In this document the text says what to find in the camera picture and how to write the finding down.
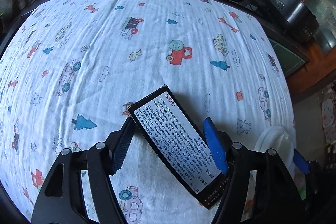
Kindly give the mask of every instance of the silver screw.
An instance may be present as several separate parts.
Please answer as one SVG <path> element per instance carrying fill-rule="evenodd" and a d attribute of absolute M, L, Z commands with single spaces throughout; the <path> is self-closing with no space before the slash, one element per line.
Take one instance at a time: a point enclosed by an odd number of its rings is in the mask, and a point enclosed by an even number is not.
<path fill-rule="evenodd" d="M 96 148 L 97 149 L 102 149 L 104 147 L 105 147 L 105 143 L 104 142 L 99 142 L 99 143 L 96 144 Z"/>
<path fill-rule="evenodd" d="M 271 156 L 275 156 L 277 154 L 277 152 L 274 149 L 267 150 L 267 153 L 270 154 Z"/>
<path fill-rule="evenodd" d="M 69 153 L 70 153 L 70 149 L 69 149 L 69 148 L 64 148 L 64 149 L 62 149 L 62 151 L 61 151 L 61 154 L 62 154 L 63 156 L 68 155 Z"/>
<path fill-rule="evenodd" d="M 241 144 L 241 143 L 238 143 L 238 142 L 235 142 L 235 143 L 232 144 L 232 147 L 233 147 L 234 149 L 241 149 L 242 144 Z"/>

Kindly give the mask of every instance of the white label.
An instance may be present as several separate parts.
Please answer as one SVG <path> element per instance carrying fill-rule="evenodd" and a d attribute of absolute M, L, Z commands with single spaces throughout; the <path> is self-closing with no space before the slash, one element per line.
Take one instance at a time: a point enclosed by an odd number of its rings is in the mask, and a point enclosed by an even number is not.
<path fill-rule="evenodd" d="M 183 180 L 199 193 L 221 173 L 210 149 L 164 92 L 134 111 L 138 120 Z"/>

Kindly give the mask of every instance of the tiled floor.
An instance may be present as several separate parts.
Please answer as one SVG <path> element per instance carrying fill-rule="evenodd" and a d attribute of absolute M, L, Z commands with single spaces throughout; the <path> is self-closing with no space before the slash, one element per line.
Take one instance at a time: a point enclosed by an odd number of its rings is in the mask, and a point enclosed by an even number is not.
<path fill-rule="evenodd" d="M 297 150 L 306 160 L 323 165 L 325 137 L 322 128 L 321 92 L 293 105 Z"/>

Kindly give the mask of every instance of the dark countertop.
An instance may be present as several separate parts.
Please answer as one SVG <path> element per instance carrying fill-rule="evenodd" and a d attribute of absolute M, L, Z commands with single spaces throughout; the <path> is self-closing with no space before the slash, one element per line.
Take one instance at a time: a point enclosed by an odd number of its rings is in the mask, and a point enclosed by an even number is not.
<path fill-rule="evenodd" d="M 12 37 L 15 35 L 16 31 L 19 29 L 19 27 L 23 24 L 24 20 L 30 14 L 29 12 L 31 12 L 36 7 L 38 7 L 40 4 L 42 4 L 46 1 L 49 1 L 49 0 L 36 0 L 31 5 L 22 9 L 20 11 L 20 14 L 12 20 L 11 24 L 7 27 L 8 32 L 7 32 L 6 36 L 2 39 L 2 43 L 0 45 L 0 57 L 2 56 L 4 50 L 8 46 Z M 216 1 L 225 3 L 225 4 L 230 5 L 230 6 L 233 6 L 235 8 L 240 9 L 240 10 L 243 10 L 246 13 L 249 13 L 249 14 L 253 15 L 260 22 L 260 24 L 262 25 L 262 27 L 263 27 L 267 36 L 271 37 L 272 39 L 274 39 L 275 41 L 277 41 L 281 45 L 285 46 L 286 48 L 288 48 L 289 50 L 291 50 L 292 52 L 294 52 L 295 54 L 300 56 L 304 61 L 308 62 L 310 60 L 309 53 L 308 53 L 307 49 L 304 47 L 304 45 L 299 43 L 298 41 L 296 41 L 294 38 L 288 36 L 283 31 L 283 29 L 281 29 L 277 24 L 272 24 L 272 23 L 264 20 L 260 16 L 258 16 L 256 14 L 253 14 L 247 8 L 243 8 L 243 7 L 237 5 L 233 2 L 230 2 L 228 0 L 216 0 Z"/>

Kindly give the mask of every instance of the green object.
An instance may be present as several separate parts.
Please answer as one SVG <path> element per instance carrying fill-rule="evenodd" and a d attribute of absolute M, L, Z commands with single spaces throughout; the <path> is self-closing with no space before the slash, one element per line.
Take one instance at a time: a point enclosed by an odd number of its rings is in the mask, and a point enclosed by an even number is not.
<path fill-rule="evenodd" d="M 297 190 L 299 191 L 299 194 L 302 200 L 307 198 L 306 186 L 297 187 Z"/>
<path fill-rule="evenodd" d="M 285 77 L 291 75 L 293 72 L 302 67 L 306 62 L 296 55 L 294 52 L 290 51 L 286 47 L 282 46 L 275 40 L 268 38 L 277 58 L 279 60 L 281 69 Z"/>

